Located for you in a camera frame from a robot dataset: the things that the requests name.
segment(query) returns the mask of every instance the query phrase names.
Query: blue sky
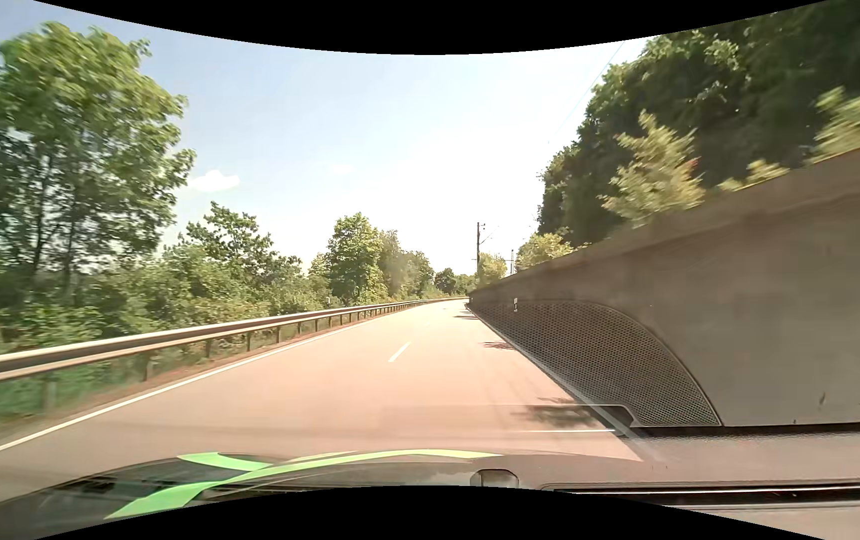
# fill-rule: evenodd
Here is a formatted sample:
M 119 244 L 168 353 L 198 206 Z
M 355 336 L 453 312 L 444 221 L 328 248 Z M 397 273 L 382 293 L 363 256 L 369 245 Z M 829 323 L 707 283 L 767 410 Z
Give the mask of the blue sky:
M 557 128 L 620 44 L 498 55 L 333 53 L 29 0 L 0 0 L 0 42 L 48 20 L 79 32 L 100 26 L 125 42 L 149 39 L 153 57 L 143 71 L 189 98 L 182 146 L 198 159 L 165 242 L 217 201 L 257 215 L 275 249 L 309 264 L 337 218 L 362 212 L 380 229 L 397 229 L 403 246 L 423 251 L 436 270 L 458 273 L 473 272 L 477 221 L 492 233 L 484 250 L 505 258 L 535 230 L 537 176 L 574 137 L 589 95 Z M 632 60 L 644 42 L 626 42 L 614 61 Z

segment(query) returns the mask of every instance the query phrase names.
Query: asphalt road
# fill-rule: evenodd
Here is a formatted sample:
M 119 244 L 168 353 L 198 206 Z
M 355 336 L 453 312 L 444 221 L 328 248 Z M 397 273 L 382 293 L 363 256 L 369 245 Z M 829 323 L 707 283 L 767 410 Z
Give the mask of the asphalt road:
M 198 374 L 0 449 L 0 500 L 197 452 L 300 457 L 419 448 L 639 460 L 462 300 L 414 307 Z

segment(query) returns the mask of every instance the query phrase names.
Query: car hood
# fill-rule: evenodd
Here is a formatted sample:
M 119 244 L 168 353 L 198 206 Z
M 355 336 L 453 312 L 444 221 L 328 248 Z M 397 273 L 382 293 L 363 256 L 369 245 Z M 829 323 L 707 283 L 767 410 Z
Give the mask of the car hood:
M 554 455 L 541 454 L 544 458 Z M 479 480 L 474 483 L 476 472 L 508 469 L 514 466 L 514 458 L 520 455 L 450 448 L 338 451 L 297 457 L 190 453 L 88 475 L 1 501 L 0 538 L 39 538 L 157 511 L 290 491 L 480 485 Z

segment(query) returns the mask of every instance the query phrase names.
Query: guardrail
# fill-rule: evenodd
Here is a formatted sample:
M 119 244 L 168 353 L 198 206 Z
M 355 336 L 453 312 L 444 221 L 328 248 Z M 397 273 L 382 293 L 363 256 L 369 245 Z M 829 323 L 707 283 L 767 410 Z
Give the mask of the guardrail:
M 290 315 L 278 315 L 262 319 L 251 319 L 247 321 L 236 321 L 231 323 L 220 323 L 216 325 L 194 326 L 182 329 L 164 330 L 153 333 L 142 333 L 86 343 L 75 343 L 46 349 L 22 350 L 0 354 L 0 382 L 33 375 L 44 374 L 59 369 L 89 364 L 94 362 L 105 362 L 122 357 L 144 355 L 160 349 L 169 347 L 189 345 L 205 341 L 205 357 L 211 355 L 214 340 L 230 338 L 238 335 L 246 335 L 246 350 L 251 350 L 251 338 L 255 332 L 275 331 L 275 343 L 280 342 L 280 328 L 286 325 L 296 325 L 296 336 L 299 336 L 305 323 L 314 324 L 314 332 L 319 331 L 319 321 L 328 320 L 328 328 L 333 326 L 333 319 L 340 317 L 340 325 L 343 317 L 347 322 L 369 318 L 384 313 L 393 313 L 416 305 L 430 304 L 447 300 L 459 300 L 465 297 L 447 297 L 430 300 L 396 301 L 391 303 L 378 303 L 374 305 L 357 305 L 352 307 L 338 307 L 323 311 L 310 311 L 304 313 L 293 313 Z M 153 362 L 150 357 L 145 357 L 144 377 L 152 376 Z

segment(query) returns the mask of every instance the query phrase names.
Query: speaker grille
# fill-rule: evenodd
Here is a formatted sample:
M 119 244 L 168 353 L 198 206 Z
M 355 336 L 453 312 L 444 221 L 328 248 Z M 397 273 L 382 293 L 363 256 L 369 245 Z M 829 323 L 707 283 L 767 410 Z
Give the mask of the speaker grille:
M 580 300 L 472 302 L 487 324 L 540 361 L 592 405 L 625 406 L 645 427 L 719 426 L 678 359 L 646 328 Z

